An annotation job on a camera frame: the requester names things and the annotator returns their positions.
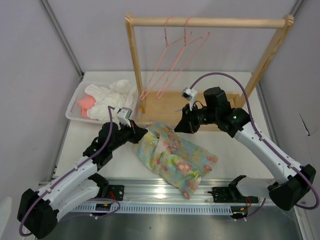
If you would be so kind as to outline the floral pastel skirt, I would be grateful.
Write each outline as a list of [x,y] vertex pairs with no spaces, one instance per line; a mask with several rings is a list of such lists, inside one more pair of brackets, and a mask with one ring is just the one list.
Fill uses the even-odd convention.
[[216,155],[162,123],[149,126],[134,151],[145,167],[178,188],[188,200],[218,161]]

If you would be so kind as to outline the blue wire hanger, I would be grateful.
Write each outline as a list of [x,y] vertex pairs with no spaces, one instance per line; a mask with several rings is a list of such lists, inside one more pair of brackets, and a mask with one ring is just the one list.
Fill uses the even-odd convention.
[[148,130],[136,147],[139,159],[148,169],[160,176],[201,174],[203,153],[199,146],[175,133],[168,124],[149,119],[141,112],[137,119]]

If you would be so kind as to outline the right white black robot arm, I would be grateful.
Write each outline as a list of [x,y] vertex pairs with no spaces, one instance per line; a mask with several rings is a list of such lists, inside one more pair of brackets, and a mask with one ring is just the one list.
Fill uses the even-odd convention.
[[201,125],[217,125],[218,129],[249,149],[272,174],[272,178],[250,178],[240,175],[229,183],[228,196],[234,202],[245,197],[270,199],[288,211],[311,190],[316,170],[301,165],[268,139],[242,108],[231,107],[220,87],[203,92],[205,106],[197,107],[198,92],[185,88],[182,97],[189,102],[182,108],[182,117],[175,132],[194,134]]

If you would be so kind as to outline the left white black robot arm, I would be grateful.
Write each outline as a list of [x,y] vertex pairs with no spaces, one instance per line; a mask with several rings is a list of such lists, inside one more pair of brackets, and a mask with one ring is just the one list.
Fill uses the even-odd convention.
[[47,185],[27,189],[19,203],[17,220],[22,237],[45,238],[72,209],[87,200],[103,200],[109,182],[98,171],[113,157],[113,151],[127,142],[138,144],[147,129],[133,120],[128,124],[105,123],[80,159],[64,174]]

